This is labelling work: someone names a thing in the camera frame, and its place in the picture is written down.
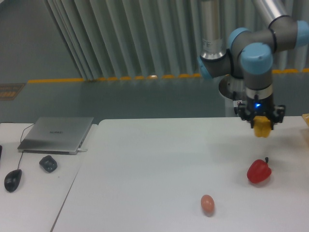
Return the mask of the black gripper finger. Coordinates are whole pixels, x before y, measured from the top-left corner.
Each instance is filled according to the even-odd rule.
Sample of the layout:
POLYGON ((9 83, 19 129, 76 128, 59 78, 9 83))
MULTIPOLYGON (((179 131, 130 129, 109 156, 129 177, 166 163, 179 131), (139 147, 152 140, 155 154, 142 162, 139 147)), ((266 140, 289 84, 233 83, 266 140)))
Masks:
POLYGON ((271 130, 274 130, 275 125, 283 122, 285 112, 285 105, 274 105, 271 109, 267 110, 267 118, 270 121, 271 130))
POLYGON ((240 103, 237 107, 237 112, 242 121, 247 121, 251 128, 254 127, 254 118, 256 117, 256 111, 252 104, 240 103))

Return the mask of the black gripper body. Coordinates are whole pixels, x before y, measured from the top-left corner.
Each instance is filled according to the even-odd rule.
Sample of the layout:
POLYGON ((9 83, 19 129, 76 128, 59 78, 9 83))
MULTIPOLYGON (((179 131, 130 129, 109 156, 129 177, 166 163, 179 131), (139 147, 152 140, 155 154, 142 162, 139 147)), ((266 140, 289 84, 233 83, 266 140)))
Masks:
POLYGON ((252 99, 246 97, 246 116, 247 118, 254 118, 255 116, 266 116, 267 118, 274 117, 274 100, 273 94, 264 99, 252 99))

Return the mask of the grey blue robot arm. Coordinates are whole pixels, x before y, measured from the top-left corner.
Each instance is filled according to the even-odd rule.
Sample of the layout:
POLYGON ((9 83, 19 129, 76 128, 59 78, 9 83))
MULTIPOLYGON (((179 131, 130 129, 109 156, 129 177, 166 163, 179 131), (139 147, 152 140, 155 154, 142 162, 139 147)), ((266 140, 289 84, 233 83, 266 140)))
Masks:
POLYGON ((286 111, 284 105, 273 102, 273 55, 307 45, 309 25, 293 20, 280 0, 255 0, 253 4, 267 28, 257 32, 237 28, 225 47, 222 2, 201 1, 202 51, 197 61, 204 78, 231 75, 243 81, 243 90, 230 92, 234 112, 250 123, 257 137, 267 137, 282 123, 286 111))

